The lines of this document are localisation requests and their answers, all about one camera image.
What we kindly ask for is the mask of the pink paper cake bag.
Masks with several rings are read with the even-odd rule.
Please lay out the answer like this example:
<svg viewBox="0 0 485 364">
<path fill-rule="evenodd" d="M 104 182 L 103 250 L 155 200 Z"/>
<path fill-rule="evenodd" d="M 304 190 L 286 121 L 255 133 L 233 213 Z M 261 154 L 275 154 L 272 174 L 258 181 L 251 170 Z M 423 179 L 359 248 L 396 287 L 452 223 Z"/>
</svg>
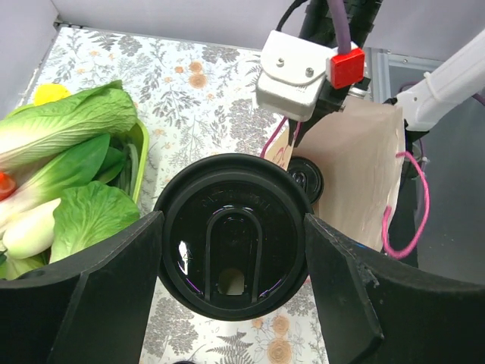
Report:
<svg viewBox="0 0 485 364">
<path fill-rule="evenodd" d="M 416 159 L 405 149 L 402 109 L 351 98 L 343 111 L 320 118 L 308 131 L 299 123 L 290 142 L 279 124 L 260 156 L 288 169 L 293 156 L 309 159 L 323 174 L 324 188 L 315 202 L 316 216 L 353 240 L 394 259 L 408 257 L 424 230 L 423 217 L 403 248 L 390 245 L 390 222 L 396 211 L 402 166 L 409 160 L 421 179 L 424 211 L 430 211 L 429 186 Z"/>
</svg>

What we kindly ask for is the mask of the black plastic cup lid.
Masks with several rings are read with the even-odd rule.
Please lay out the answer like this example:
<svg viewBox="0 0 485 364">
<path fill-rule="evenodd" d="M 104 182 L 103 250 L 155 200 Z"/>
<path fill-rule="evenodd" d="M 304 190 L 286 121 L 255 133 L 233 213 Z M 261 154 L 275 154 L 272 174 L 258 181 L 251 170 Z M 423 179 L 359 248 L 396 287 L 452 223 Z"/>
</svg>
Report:
<svg viewBox="0 0 485 364">
<path fill-rule="evenodd" d="M 290 174 L 247 154 L 213 155 L 181 170 L 155 209 L 164 215 L 159 278 L 210 319 L 266 315 L 308 275 L 304 217 L 311 204 Z"/>
</svg>

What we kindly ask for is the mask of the napa cabbage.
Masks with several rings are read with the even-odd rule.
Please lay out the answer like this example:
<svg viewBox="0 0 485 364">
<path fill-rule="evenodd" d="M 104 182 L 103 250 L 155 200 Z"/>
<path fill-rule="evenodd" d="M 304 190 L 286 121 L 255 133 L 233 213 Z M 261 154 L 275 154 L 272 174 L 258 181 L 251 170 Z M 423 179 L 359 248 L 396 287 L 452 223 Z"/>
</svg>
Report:
<svg viewBox="0 0 485 364">
<path fill-rule="evenodd" d="M 136 106 L 120 80 L 24 108 L 1 120 L 1 170 L 28 165 L 102 133 L 127 132 L 137 120 Z"/>
</svg>

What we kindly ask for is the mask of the bok choy front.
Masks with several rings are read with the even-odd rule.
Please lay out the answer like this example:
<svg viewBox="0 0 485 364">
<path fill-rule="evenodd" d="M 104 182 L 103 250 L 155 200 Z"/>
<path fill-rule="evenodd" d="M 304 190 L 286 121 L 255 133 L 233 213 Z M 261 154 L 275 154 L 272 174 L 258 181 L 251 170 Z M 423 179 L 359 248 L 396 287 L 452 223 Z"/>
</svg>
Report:
<svg viewBox="0 0 485 364">
<path fill-rule="evenodd" d="M 137 204 L 116 187 L 93 181 L 18 215 L 2 237 L 10 259 L 28 259 L 48 250 L 50 263 L 91 247 L 140 217 Z"/>
</svg>

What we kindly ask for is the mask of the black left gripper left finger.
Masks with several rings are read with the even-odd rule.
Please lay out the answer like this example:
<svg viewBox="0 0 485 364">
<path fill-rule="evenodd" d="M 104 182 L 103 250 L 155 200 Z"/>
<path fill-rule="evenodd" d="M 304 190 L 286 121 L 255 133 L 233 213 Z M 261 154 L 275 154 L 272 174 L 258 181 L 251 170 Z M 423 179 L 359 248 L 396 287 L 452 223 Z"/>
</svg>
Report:
<svg viewBox="0 0 485 364">
<path fill-rule="evenodd" d="M 3 363 L 137 363 L 161 260 L 164 216 L 1 282 Z"/>
</svg>

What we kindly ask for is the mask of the red pepper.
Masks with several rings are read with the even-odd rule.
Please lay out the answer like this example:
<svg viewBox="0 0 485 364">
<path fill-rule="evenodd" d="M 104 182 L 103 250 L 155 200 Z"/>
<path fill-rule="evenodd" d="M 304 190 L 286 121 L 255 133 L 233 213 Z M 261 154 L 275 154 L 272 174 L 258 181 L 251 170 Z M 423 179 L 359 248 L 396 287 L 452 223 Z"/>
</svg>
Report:
<svg viewBox="0 0 485 364">
<path fill-rule="evenodd" d="M 7 173 L 0 173 L 0 200 L 3 201 L 11 196 L 17 189 L 17 183 Z"/>
</svg>

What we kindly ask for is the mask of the yellow vegetable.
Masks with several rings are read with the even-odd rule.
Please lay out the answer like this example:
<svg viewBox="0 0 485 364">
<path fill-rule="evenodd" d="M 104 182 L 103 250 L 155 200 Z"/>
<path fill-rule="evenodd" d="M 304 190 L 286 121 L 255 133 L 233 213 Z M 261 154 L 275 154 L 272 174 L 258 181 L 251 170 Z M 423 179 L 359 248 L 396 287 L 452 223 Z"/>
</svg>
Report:
<svg viewBox="0 0 485 364">
<path fill-rule="evenodd" d="M 61 84 L 45 83 L 36 88 L 33 97 L 33 105 L 40 106 L 50 102 L 56 102 L 65 99 L 70 95 L 70 91 Z"/>
</svg>

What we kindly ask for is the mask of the bok choy middle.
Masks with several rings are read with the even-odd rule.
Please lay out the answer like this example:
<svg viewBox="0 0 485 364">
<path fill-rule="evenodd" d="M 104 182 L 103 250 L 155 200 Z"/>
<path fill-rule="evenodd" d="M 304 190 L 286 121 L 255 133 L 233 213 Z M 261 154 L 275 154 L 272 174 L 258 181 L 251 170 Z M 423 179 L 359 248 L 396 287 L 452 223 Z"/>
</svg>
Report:
<svg viewBox="0 0 485 364">
<path fill-rule="evenodd" d="M 67 188 L 89 183 L 97 174 L 111 141 L 102 134 L 62 152 L 1 202 L 1 225 L 20 213 L 57 199 Z"/>
</svg>

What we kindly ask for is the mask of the green plastic vegetable tray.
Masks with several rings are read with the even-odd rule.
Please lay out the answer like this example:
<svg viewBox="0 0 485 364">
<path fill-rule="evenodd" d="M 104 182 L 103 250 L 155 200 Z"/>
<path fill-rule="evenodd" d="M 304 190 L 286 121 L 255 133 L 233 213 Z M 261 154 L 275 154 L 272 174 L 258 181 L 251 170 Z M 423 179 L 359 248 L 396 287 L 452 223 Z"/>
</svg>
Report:
<svg viewBox="0 0 485 364">
<path fill-rule="evenodd" d="M 128 130 L 127 132 L 124 132 L 124 133 L 117 133 L 117 134 L 107 133 L 107 134 L 111 136 L 111 140 L 114 139 L 114 138 L 118 138 L 118 139 L 127 138 L 130 130 Z M 137 150 L 135 144 L 127 143 L 125 145 L 125 149 L 129 152 L 127 155 L 125 155 L 122 151 L 111 147 L 111 141 L 110 141 L 108 151 L 107 151 L 105 159 L 102 163 L 102 166 L 100 167 L 99 171 L 97 172 L 97 174 L 95 175 L 95 177 L 91 181 L 97 180 L 97 181 L 100 181 L 102 183 L 108 183 L 113 178 L 115 178 L 119 173 L 121 173 L 122 171 L 130 171 L 131 174 L 125 181 L 126 184 L 129 184 L 129 186 L 130 186 L 129 189 L 127 189 L 126 192 L 130 196 L 133 196 L 137 192 L 137 190 L 139 189 L 138 179 L 139 179 L 139 175 L 140 175 L 140 169 L 143 166 L 143 163 L 139 159 L 140 154 L 139 154 L 139 151 Z"/>
</svg>

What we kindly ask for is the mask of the floral table mat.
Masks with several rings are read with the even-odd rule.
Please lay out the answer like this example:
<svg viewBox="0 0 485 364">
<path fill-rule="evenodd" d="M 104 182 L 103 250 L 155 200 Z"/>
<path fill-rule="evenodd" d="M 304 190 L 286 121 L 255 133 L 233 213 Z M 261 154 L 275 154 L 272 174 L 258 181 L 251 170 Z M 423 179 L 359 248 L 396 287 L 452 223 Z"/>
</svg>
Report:
<svg viewBox="0 0 485 364">
<path fill-rule="evenodd" d="M 280 116 L 257 107 L 259 53 L 225 45 L 62 27 L 34 85 L 72 93 L 121 80 L 149 132 L 139 208 L 150 212 L 170 179 L 209 155 L 258 155 Z M 274 312 L 220 322 L 179 304 L 162 284 L 152 301 L 143 363 L 325 363 L 310 283 Z"/>
</svg>

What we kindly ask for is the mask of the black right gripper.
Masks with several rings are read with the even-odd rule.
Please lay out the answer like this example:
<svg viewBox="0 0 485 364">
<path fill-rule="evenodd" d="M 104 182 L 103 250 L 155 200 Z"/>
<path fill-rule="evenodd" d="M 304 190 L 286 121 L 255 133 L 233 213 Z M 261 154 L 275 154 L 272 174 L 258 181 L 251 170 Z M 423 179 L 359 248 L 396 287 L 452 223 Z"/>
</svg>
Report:
<svg viewBox="0 0 485 364">
<path fill-rule="evenodd" d="M 344 1 L 352 41 L 359 47 L 374 28 L 374 21 L 382 5 L 380 0 Z M 321 46 L 333 48 L 337 46 L 336 34 L 326 1 L 310 1 L 305 11 L 305 19 L 299 34 L 301 39 Z M 298 146 L 304 135 L 328 114 L 339 111 L 349 93 L 348 87 L 334 89 L 329 81 L 325 81 L 318 95 L 311 118 L 301 124 L 289 120 L 289 143 Z"/>
</svg>

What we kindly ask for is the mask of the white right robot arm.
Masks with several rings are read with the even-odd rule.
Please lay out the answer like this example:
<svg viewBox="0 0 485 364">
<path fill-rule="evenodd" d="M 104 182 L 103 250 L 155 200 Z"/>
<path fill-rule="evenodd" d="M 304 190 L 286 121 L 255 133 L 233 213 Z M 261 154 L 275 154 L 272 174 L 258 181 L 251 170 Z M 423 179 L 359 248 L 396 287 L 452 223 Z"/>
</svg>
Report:
<svg viewBox="0 0 485 364">
<path fill-rule="evenodd" d="M 323 62 L 324 82 L 308 121 L 289 120 L 289 142 L 298 146 L 323 117 L 343 106 L 350 87 L 368 85 L 361 49 L 380 10 L 379 1 L 310 1 L 300 38 L 320 46 L 335 46 Z M 387 100 L 403 111 L 405 138 L 412 143 L 428 133 L 457 105 L 484 88 L 484 34 L 444 61 L 423 80 Z"/>
</svg>

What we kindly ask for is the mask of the bok choy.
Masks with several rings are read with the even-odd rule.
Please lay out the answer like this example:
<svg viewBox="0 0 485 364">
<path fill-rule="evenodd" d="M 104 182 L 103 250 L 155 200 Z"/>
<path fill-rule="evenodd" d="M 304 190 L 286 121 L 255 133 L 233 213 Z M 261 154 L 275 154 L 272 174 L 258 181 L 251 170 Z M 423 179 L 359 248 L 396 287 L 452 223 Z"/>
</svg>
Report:
<svg viewBox="0 0 485 364">
<path fill-rule="evenodd" d="M 10 259 L 28 259 L 48 250 L 50 263 L 91 247 L 140 217 L 137 204 L 116 187 L 93 181 L 18 215 L 2 237 Z"/>
<path fill-rule="evenodd" d="M 62 152 L 1 202 L 1 225 L 20 213 L 57 199 L 67 188 L 89 183 L 97 174 L 111 141 L 102 134 Z"/>
</svg>

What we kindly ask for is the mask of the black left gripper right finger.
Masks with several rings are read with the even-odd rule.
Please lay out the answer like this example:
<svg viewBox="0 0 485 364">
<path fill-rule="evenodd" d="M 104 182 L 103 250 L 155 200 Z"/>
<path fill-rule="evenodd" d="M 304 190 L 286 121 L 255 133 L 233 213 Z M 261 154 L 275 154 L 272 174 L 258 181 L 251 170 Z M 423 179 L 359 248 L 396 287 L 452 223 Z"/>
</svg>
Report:
<svg viewBox="0 0 485 364">
<path fill-rule="evenodd" d="M 331 363 L 482 363 L 484 288 L 396 261 L 306 215 L 306 259 Z"/>
</svg>

